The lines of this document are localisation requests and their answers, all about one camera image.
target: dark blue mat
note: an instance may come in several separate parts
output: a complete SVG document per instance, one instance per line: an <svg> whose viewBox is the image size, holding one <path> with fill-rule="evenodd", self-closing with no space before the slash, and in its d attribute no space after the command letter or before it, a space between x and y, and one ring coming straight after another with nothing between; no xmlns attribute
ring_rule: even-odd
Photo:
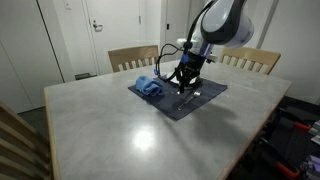
<svg viewBox="0 0 320 180"><path fill-rule="evenodd" d="M200 97L193 99L191 102L185 105L182 110L178 110L178 107L185 102L186 99L192 96L196 89L185 90L183 94L175 95L172 92L178 91L176 84L163 83L159 78L155 78L155 80L163 84L163 96L145 96L136 90L135 85L128 87L128 89L175 121L185 117L227 89L226 85L221 85L203 79Z"/></svg>

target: gray tabletop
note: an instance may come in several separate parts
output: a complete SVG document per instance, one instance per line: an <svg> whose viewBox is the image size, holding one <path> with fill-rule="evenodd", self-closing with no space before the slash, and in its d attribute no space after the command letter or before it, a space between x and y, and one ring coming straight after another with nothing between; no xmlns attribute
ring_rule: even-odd
<svg viewBox="0 0 320 180"><path fill-rule="evenodd" d="M291 85L205 64L201 76L228 89L174 122L127 89L140 75L153 77L153 68L45 88L58 179L223 179Z"/></svg>

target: black wire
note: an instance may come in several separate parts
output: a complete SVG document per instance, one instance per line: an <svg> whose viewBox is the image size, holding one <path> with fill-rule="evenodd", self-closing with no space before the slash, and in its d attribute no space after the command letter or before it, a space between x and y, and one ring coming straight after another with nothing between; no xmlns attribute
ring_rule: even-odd
<svg viewBox="0 0 320 180"><path fill-rule="evenodd" d="M165 48L166 46L171 46L171 47L175 48L176 51L174 51L173 53L165 53L165 54L163 54L163 50L164 50L164 48ZM165 79L163 79L163 78L161 77L161 74L160 74L160 61L161 61L161 58L164 57L164 56L167 56L167 55L174 55L174 54L176 54L178 51L183 51L183 50L180 49L180 48L178 48L177 46L175 46L175 45L173 45L173 44L170 44L170 43L167 43L167 44L165 44L165 45L162 46L161 51L160 51L159 58L158 58L158 60L157 60L157 62L156 62L156 71L157 71L157 74L156 74L156 75L158 75L158 77L159 77L161 80L165 80Z"/></svg>
<svg viewBox="0 0 320 180"><path fill-rule="evenodd" d="M198 19L200 18L201 14L203 14L207 9L209 9L209 8L211 7L211 5L213 4L213 2L214 2L214 0L211 1L210 3L208 3L208 4L202 9L202 11L198 14L198 16L194 19L194 21L193 21L193 23L192 23L192 25L191 25L191 27L190 27L190 30L189 30L189 34L188 34L187 41L185 42L186 44L190 44L191 38L192 38L192 35L193 35L193 32L194 32L194 29L195 29L195 27L196 27L196 25L197 25ZM176 48L176 51L173 52L173 53L162 54L164 47L166 47L166 46L168 46L168 45L171 46L171 47ZM167 81L168 81L168 79L162 78L162 77L161 77L161 74L160 74L160 60L161 60L161 58L162 58L163 56L174 55L174 54L177 53L179 50L180 50L180 51L183 51L183 54L187 54L187 52L188 52L188 50L189 50L190 48L191 48L191 47L188 47L188 48L185 47L184 50L181 50L181 49L179 49L178 47L176 47L175 45L170 44L170 43L167 43L167 44L163 45L162 48L161 48L161 51L160 51L159 58L158 58L158 60L157 60L157 62L156 62L156 72L155 72L155 73L156 73L156 75L158 75L158 78L161 79L161 80L164 81L164 82L167 82Z"/></svg>

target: cable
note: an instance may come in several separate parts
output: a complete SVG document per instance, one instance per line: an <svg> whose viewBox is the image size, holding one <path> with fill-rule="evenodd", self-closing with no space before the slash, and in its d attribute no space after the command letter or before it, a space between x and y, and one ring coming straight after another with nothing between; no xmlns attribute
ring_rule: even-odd
<svg viewBox="0 0 320 180"><path fill-rule="evenodd" d="M163 54L163 50L164 50L164 48L165 48L166 46L171 46L171 47L175 48L176 51L174 51L173 53L165 53L165 54ZM175 46L175 45L173 45L173 44L170 44L170 43L167 43L167 44L165 44L165 45L162 46L161 51L160 51L159 58L158 58L158 60L157 60L157 62L156 62L156 69L155 69L155 72L154 72L155 75L157 75L157 76L159 77L159 79L161 79L162 81L165 81L165 82L166 82L167 79L162 78L162 77L161 77L161 74L160 74L160 61L161 61L161 58L164 57L164 56L167 56L167 55L174 55L174 54L176 54L178 51L183 51L183 50L180 49L180 48L178 48L177 46Z"/></svg>
<svg viewBox="0 0 320 180"><path fill-rule="evenodd" d="M179 78L181 78L180 72L181 72L181 70L183 71L183 69L184 69L184 64L183 64L181 61L180 61L179 65L178 65L178 67L175 68L174 73L173 73L169 78L162 78L162 77L161 77L161 73L160 73L160 60L161 60L161 58L162 58L163 56L173 55L173 54L177 53L179 50L183 51L183 55L182 55L182 56L186 56L186 55L187 55L188 50L192 48L191 38L192 38L194 29L195 29L195 27L196 27L196 25L197 25L197 22L198 22L200 16L201 16L207 9L209 9L214 2L215 2L214 0L211 1L211 2L209 2L209 3L202 9L202 11L198 14L198 16L194 19L194 21L193 21L193 23L192 23L192 25L191 25L191 27L190 27L189 33L188 33L187 41L186 41L186 42L184 43L184 45L183 45L184 50L181 50L181 49L177 48L176 46L174 46L173 44L169 44L169 43L168 43L168 44L165 44L164 46L162 46L159 59L158 59L157 62L156 62L156 68L154 69L154 74L157 75L159 79L161 79L161 80L164 81L164 82L167 82L167 81L170 81L171 79L173 79L175 76L177 76L177 79L178 79L178 80L179 80ZM173 53L162 54L164 47L167 46L167 45L170 45L170 46L176 48L176 51L173 52Z"/></svg>

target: wooden chair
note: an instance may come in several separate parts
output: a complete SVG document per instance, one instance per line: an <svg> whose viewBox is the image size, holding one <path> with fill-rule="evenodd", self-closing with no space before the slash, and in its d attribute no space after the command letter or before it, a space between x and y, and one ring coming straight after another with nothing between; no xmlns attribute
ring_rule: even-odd
<svg viewBox="0 0 320 180"><path fill-rule="evenodd" d="M221 53L221 58L219 62L224 63L224 60L227 59L226 64L238 67L239 59L241 59L242 62L239 66L241 69L244 69L246 67L246 63L250 62L248 70L253 71L254 66L257 65L255 69L256 72L260 72L262 66L266 65L267 68L264 71L264 74L269 75L275 64L278 62L280 56L280 53L264 51L260 49L252 49L247 47L224 48Z"/></svg>
<svg viewBox="0 0 320 180"><path fill-rule="evenodd" d="M50 145L0 102L0 179L53 179Z"/></svg>
<svg viewBox="0 0 320 180"><path fill-rule="evenodd" d="M142 66L155 64L159 56L157 45L117 49L108 51L108 54L113 72L120 71L119 65L122 66L123 70L127 70L126 64L129 65L129 69L133 69L133 61L137 68L140 67L139 61Z"/></svg>

